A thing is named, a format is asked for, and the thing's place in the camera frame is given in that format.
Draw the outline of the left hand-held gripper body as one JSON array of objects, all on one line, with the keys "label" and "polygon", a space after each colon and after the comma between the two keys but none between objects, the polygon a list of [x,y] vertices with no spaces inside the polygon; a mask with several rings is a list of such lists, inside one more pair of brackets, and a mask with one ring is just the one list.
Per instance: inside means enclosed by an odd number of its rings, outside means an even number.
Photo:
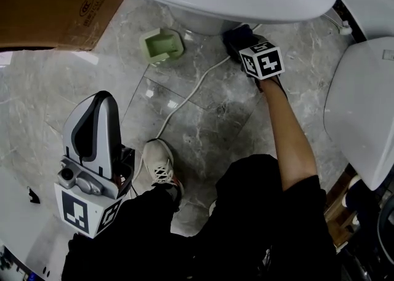
[{"label": "left hand-held gripper body", "polygon": [[122,146],[111,180],[66,156],[54,183],[61,219],[79,233],[94,238],[116,218],[134,177],[135,150]]}]

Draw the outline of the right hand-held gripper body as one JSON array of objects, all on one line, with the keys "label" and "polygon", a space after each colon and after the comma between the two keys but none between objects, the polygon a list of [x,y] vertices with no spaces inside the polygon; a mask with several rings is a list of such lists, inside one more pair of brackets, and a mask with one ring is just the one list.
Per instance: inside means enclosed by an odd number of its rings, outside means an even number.
[{"label": "right hand-held gripper body", "polygon": [[264,37],[260,37],[257,44],[240,50],[239,54],[245,73],[258,80],[285,72],[280,48]]}]

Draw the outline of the blue-grey wiping cloth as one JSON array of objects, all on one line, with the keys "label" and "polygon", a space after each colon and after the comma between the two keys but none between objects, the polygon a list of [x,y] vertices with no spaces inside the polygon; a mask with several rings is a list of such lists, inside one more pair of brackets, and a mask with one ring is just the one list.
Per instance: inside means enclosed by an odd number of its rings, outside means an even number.
[{"label": "blue-grey wiping cloth", "polygon": [[260,42],[262,36],[255,34],[248,24],[243,24],[222,35],[222,41],[230,58],[239,64],[242,63],[240,50],[249,48]]}]

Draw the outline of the person's right forearm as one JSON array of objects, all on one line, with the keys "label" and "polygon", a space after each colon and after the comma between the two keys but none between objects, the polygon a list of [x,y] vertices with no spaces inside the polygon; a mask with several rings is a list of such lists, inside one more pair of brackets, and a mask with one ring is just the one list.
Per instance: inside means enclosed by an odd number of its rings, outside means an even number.
[{"label": "person's right forearm", "polygon": [[279,82],[260,81],[270,114],[283,190],[317,174],[315,156]]}]

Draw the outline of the white tankless smart toilet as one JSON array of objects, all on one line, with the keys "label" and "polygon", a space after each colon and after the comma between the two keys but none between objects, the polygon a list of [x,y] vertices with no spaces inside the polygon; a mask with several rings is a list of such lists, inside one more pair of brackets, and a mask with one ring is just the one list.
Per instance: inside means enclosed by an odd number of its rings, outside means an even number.
[{"label": "white tankless smart toilet", "polygon": [[324,107],[331,140],[374,191],[394,166],[394,37],[350,46]]}]

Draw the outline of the person's left white shoe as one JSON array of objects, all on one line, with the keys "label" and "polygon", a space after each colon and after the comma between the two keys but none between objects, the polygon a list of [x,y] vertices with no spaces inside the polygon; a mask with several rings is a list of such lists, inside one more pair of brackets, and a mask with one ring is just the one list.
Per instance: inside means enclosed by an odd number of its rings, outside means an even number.
[{"label": "person's left white shoe", "polygon": [[142,160],[151,176],[151,185],[165,189],[174,202],[174,211],[178,212],[184,188],[175,175],[174,156],[168,145],[159,138],[149,140],[144,146]]}]

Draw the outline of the pale green brush holder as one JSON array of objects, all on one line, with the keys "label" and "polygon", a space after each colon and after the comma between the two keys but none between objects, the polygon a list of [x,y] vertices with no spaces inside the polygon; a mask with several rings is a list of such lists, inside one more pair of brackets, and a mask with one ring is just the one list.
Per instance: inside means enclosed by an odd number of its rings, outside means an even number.
[{"label": "pale green brush holder", "polygon": [[179,33],[167,28],[157,28],[141,35],[139,44],[144,58],[151,65],[176,60],[184,53]]}]

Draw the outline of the large brown cardboard box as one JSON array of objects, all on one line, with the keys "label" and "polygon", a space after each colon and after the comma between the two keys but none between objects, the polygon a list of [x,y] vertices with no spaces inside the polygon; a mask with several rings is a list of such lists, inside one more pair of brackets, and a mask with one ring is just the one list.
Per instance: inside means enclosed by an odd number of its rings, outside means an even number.
[{"label": "large brown cardboard box", "polygon": [[124,0],[0,0],[0,52],[92,50]]}]

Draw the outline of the person's black clothing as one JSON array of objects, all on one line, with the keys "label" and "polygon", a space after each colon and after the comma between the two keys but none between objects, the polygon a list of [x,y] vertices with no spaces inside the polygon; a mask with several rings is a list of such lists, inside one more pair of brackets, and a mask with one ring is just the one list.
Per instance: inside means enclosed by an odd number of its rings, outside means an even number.
[{"label": "person's black clothing", "polygon": [[216,184],[216,206],[192,237],[171,233],[161,187],[125,201],[94,239],[68,243],[62,281],[340,281],[317,176],[283,189],[278,161],[255,154]]}]

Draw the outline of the brown wooden platform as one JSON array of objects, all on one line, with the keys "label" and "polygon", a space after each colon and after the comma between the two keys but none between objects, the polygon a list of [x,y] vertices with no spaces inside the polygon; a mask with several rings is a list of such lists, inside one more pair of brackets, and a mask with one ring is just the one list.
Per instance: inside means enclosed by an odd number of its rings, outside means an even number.
[{"label": "brown wooden platform", "polygon": [[359,229],[358,210],[371,200],[371,191],[348,164],[327,193],[324,217],[336,252],[339,253]]}]

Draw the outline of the small black bracket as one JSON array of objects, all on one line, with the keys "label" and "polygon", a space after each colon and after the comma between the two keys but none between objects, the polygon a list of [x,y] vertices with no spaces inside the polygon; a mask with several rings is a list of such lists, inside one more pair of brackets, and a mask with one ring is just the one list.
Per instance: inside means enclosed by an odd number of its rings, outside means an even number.
[{"label": "small black bracket", "polygon": [[32,204],[40,204],[40,199],[38,197],[38,195],[28,186],[28,196],[29,196],[29,200]]}]

